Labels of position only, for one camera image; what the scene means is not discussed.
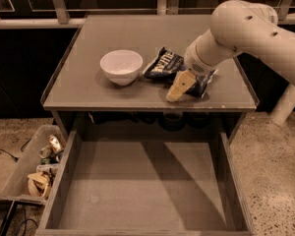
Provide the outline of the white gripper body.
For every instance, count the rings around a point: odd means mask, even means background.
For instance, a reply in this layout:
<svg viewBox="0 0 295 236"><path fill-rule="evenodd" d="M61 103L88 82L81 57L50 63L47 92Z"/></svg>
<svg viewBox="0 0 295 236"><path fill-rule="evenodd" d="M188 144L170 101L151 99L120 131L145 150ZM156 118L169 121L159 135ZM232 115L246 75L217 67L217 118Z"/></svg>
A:
<svg viewBox="0 0 295 236"><path fill-rule="evenodd" d="M218 45L213 38L198 37L186 48L184 65L196 76L213 71L218 63Z"/></svg>

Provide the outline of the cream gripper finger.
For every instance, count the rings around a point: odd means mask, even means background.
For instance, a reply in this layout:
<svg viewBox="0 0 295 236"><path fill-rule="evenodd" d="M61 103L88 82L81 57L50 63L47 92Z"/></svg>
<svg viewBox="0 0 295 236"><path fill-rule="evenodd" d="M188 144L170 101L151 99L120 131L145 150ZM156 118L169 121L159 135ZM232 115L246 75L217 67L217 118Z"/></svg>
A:
<svg viewBox="0 0 295 236"><path fill-rule="evenodd" d="M166 100L169 102L177 101L195 82L196 76L190 71L178 72L166 95Z"/></svg>

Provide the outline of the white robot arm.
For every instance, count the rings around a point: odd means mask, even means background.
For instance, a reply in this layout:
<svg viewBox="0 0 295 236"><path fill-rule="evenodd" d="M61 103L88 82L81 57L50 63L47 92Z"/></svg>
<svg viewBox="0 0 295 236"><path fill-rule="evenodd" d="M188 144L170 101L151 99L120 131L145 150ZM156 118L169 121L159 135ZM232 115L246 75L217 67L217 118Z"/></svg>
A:
<svg viewBox="0 0 295 236"><path fill-rule="evenodd" d="M166 99L178 100L197 77L226 59L248 53L289 83L270 113L275 124L284 124L295 108L295 32L277 23L278 16L269 5L242 0L221 3L210 16L209 29L186 48L186 70L177 74Z"/></svg>

